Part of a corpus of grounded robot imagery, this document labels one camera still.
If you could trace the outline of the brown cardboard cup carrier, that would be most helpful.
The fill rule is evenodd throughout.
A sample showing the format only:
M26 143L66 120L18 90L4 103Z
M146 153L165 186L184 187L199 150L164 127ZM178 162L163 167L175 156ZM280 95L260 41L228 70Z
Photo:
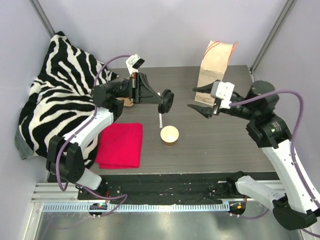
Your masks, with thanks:
M124 106L130 108L134 106L134 102L129 98L130 84L127 78L122 79L120 82L119 93L116 99L124 102Z

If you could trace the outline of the black plastic cup lid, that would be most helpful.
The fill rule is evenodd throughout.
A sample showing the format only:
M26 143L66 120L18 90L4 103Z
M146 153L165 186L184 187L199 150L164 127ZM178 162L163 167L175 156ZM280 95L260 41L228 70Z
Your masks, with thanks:
M158 105L158 112L160 114L166 114L170 111L175 94L170 89L165 89L161 94L162 103Z

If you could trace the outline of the brown paper takeout bag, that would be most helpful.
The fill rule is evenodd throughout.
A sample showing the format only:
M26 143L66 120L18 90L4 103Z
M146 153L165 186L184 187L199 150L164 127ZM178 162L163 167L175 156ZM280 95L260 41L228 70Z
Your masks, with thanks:
M200 64L198 88L223 79L230 58L237 46L238 42L233 44L212 40L209 42Z

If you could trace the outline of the brown paper coffee cup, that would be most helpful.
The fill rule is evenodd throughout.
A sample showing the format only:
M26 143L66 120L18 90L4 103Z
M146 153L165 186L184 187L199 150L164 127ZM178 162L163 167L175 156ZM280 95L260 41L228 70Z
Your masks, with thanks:
M173 146L180 136L179 130L172 125L167 125L160 131L160 138L165 146Z

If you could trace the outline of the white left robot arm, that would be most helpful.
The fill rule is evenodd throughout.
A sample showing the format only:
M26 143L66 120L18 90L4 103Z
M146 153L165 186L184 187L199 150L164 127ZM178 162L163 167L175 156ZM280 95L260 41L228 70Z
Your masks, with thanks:
M85 167L83 152L102 130L112 125L122 114L124 98L134 104L154 104L160 114L172 107L174 93L165 89L158 94L149 85L147 76L134 72L129 79L109 81L92 90L94 112L77 128L64 136L53 136L49 141L46 169L56 176L89 192L100 200L107 192L106 181Z

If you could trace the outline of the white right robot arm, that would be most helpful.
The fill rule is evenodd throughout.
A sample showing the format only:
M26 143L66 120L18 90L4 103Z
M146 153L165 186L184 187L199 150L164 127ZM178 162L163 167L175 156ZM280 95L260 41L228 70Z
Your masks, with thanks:
M272 212L286 230L302 230L315 224L320 216L320 194L306 173L296 152L297 130L290 130L275 113L280 92L267 81L255 81L246 96L234 90L231 82L216 80L195 87L209 94L211 107L192 105L205 118L221 113L247 120L246 131L271 162L283 190L276 190L238 171L226 179L224 193L232 198L249 197Z

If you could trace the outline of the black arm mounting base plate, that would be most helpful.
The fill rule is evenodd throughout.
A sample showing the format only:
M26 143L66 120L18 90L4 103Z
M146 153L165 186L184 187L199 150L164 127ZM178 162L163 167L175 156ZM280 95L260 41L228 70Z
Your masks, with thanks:
M127 195L126 204L188 205L219 203L223 199L242 199L235 181L237 173L169 173L104 175L105 195Z

